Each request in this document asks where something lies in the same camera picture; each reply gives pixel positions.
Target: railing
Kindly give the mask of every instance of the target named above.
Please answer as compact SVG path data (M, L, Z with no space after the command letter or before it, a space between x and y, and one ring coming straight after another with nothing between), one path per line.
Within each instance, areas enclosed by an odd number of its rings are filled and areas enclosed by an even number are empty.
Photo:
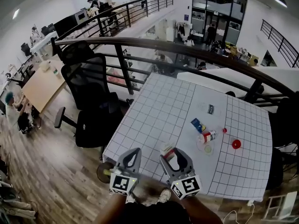
M89 23L96 21L97 23L90 25L80 34L72 37L79 38L88 31L93 28L98 28L96 31L91 33L88 37L92 37L95 34L99 33L99 36L113 36L112 34L116 34L120 32L122 29L125 29L127 26L131 27L131 25L141 18L145 16L149 16L150 14L160 11L161 9L173 5L173 0L136 0L129 3L125 3L123 5L119 5L117 7L113 7L109 10L99 13L94 17L86 20L85 22L75 26L71 30L64 33L60 36L57 41L61 41L63 39L68 39L69 36L83 29Z
M134 90L139 91L140 88L137 88L132 85L132 83L139 83L139 84L144 84L147 77L151 74L151 72L146 71L146 70L139 70L139 69L134 69L128 67L128 63L126 60L134 60L134 61L140 61L140 62L145 62L145 63L150 63L150 64L156 64L165 68L172 68L172 69L178 69L186 72L190 72L199 76L207 77L216 81L219 81L224 84L228 84L232 87L238 88L242 91L245 91L247 94L243 98L247 102L255 102L256 99L254 97L258 97L259 99L263 99L264 103L270 103L270 105L266 106L272 106L272 105L278 105L279 100L277 99L272 99L272 98L277 98L277 97L290 97L292 98L294 96L294 92L283 85L282 83L278 82L277 80L273 79L272 77L252 68L247 65L243 65L238 63L235 60L232 60L228 57L220 56L215 53L211 53L205 50L199 50L194 47L187 47L184 45L180 44L174 44L174 43L168 43L168 42L162 42L162 41L155 41L155 40L148 40L148 39L140 39L140 38L128 38L128 37L95 37L95 38L86 38L86 39L71 39L71 40L63 40L63 41L54 41L52 40L52 46L53 50L57 51L58 54L61 54L62 50L60 48L61 45L70 45L74 42L85 40L87 41L88 44L105 44L105 45L114 45L115 50L117 54L103 54L104 56L107 57L117 57L119 59L120 66L117 65L110 65L107 64L107 67L115 68L115 69L120 69L123 73L123 76L120 75L114 75L114 74L109 74L107 73L107 76L111 77L116 77L125 80L125 84L119 84L116 82L111 82L108 81L111 84L115 84L118 86L122 86L128 89L129 94L133 94ZM254 78L255 81L252 84L250 88L245 87L243 85L237 84L235 82L226 80L224 78L198 71L196 69L184 67L184 66L179 66L177 64L171 64L171 63L166 63L162 62L159 60L152 60L152 59L146 59L142 57L136 57L136 56L126 56L122 52L122 47L121 46L129 46L129 47L139 47L139 48L147 48L147 49L157 49L160 51L166 51L166 52L173 52L177 54L182 54L185 56L189 57L194 57L197 59L202 59L204 61L207 61L209 63L214 63L217 65L221 65L223 67L238 71L244 75L247 75L251 78ZM129 74L129 71L131 72L136 72L140 74L145 74L146 78L144 80L138 80L135 78L132 78L131 75ZM271 96L271 95L261 95L257 93L259 87L261 84L266 84L273 89L277 90L281 94Z
M261 31L264 32L268 39L278 49L278 52L284 57L288 65L292 68L299 68L298 51L284 38L273 26L263 19Z

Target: ceiling light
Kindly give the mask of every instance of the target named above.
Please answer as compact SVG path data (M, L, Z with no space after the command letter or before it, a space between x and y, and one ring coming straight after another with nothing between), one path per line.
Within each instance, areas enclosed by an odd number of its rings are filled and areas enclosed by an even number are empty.
M17 15L18 15L18 13L19 13L19 10L20 10L20 9L18 9L18 10L16 10L16 11L14 12L13 19L15 19L15 18L17 17Z
M276 2L278 2L280 5L287 7L285 0L275 0Z

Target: person's arm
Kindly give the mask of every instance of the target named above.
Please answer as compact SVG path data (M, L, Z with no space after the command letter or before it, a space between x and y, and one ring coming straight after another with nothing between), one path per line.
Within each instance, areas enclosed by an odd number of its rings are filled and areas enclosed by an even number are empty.
M29 100L28 99L25 99L25 102L23 104L23 107L20 111L20 116L24 113L25 109L26 109L26 105L28 104Z
M15 102L15 103L13 104L14 107L15 107L15 108L19 108L20 105L21 105L21 103L23 102L24 98L25 98L25 96L22 95L22 97L19 99L19 101L18 101L18 102Z
M94 220L94 224L110 224L113 223L124 210L127 196L113 194L101 213Z
M213 223L222 224L221 219L209 208L202 204L196 197L181 200L193 224Z

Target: cable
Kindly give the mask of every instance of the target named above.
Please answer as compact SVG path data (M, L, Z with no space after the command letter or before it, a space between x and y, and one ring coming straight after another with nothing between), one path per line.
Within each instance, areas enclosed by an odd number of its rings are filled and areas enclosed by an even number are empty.
M254 205L254 204L252 204L252 205L253 205L252 213L251 213L251 216L248 218L247 222L248 222L248 221L252 218L252 216L253 216L253 212L254 212L255 205ZM236 212L235 210L230 211L230 212L224 217L224 219L222 220L223 223L224 223L225 218L226 218L229 214L231 214L232 212L235 212L235 222L236 222L237 224L239 224L239 223L237 222L237 212Z

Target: red bottle cap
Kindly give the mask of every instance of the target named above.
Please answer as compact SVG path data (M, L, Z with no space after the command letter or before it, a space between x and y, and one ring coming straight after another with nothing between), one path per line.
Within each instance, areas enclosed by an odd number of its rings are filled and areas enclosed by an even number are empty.
M239 147L241 147L241 141L234 140L234 142L232 143L232 146L234 149L238 149Z

